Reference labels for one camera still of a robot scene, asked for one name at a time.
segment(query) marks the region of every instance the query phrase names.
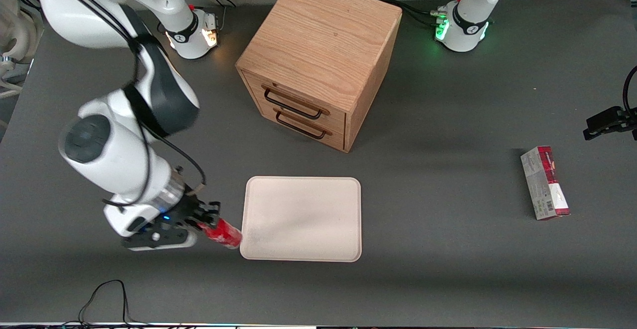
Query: white tray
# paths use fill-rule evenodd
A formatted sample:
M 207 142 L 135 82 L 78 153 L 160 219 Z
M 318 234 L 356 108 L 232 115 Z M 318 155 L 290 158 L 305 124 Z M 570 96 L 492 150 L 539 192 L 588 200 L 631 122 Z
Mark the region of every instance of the white tray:
M 246 259 L 356 261 L 360 183 L 351 177 L 252 177 L 241 233 Z

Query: green led light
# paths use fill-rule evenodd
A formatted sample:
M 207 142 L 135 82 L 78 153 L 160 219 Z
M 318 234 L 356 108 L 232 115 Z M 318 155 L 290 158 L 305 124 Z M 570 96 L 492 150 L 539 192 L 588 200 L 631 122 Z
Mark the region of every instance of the green led light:
M 484 39 L 484 36 L 487 34 L 487 28 L 489 27 L 489 22 L 484 25 L 484 30 L 482 31 L 482 35 L 480 36 L 480 40 Z
M 440 25 L 442 25 L 442 27 L 441 27 L 442 29 L 439 29 L 436 32 L 436 38 L 438 40 L 444 39 L 444 36 L 446 35 L 446 31 L 449 29 L 449 21 L 445 19 L 444 22 L 442 24 L 440 24 Z

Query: wooden drawer cabinet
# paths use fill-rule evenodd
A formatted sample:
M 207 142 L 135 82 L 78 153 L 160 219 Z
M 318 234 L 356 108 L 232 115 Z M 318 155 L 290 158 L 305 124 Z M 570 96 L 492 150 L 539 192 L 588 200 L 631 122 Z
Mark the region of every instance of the wooden drawer cabinet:
M 349 152 L 400 18 L 379 0 L 278 0 L 236 67 L 264 118 Z

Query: red can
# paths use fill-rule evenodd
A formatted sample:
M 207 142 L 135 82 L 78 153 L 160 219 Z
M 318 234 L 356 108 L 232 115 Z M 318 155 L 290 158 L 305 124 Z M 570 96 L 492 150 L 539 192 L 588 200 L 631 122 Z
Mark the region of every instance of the red can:
M 243 238 L 241 231 L 233 227 L 228 222 L 225 222 L 223 218 L 219 218 L 215 229 L 210 228 L 203 223 L 200 223 L 199 227 L 203 230 L 203 233 L 206 234 L 207 238 L 210 238 L 217 243 L 221 243 L 229 249 L 239 248 L 241 239 Z

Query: box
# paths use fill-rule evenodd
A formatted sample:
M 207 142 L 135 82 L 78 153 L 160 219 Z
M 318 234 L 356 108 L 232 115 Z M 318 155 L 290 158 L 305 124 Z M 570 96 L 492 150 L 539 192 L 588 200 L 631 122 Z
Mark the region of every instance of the box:
M 521 156 L 526 183 L 538 220 L 571 214 L 555 176 L 555 161 L 550 146 L 538 146 Z
M 277 0 L 236 68 L 264 118 L 348 152 L 401 14 L 379 0 Z

